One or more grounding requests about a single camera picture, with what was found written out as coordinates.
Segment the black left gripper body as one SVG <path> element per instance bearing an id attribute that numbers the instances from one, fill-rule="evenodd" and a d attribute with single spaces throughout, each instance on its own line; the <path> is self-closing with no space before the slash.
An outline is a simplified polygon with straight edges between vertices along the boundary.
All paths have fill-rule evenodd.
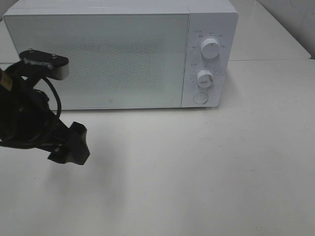
<path id="1" fill-rule="evenodd" d="M 17 100 L 13 133 L 7 137 L 7 147 L 49 151 L 51 160 L 65 160 L 70 151 L 71 129 L 61 120 L 61 100 L 48 76 L 53 69 L 48 66 L 17 62 L 7 68 L 7 73 L 15 81 L 12 89 Z M 48 105 L 49 98 L 35 85 L 43 80 L 54 95 L 57 112 Z"/>

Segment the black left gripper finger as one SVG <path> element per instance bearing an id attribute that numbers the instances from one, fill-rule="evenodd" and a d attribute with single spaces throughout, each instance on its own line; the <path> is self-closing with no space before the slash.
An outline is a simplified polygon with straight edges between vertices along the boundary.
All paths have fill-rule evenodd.
<path id="1" fill-rule="evenodd" d="M 83 124 L 73 122 L 68 129 L 68 137 L 61 145 L 61 163 L 84 165 L 90 156 L 86 142 L 87 129 Z"/>

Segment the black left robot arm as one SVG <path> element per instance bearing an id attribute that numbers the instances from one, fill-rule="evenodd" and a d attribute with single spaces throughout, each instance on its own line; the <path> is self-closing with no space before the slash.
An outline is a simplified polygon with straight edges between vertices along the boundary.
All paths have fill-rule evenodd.
<path id="1" fill-rule="evenodd" d="M 0 72 L 0 145 L 37 148 L 49 152 L 53 162 L 84 165 L 90 156 L 87 129 L 61 121 L 61 100 L 48 72 L 47 67 L 22 61 Z"/>

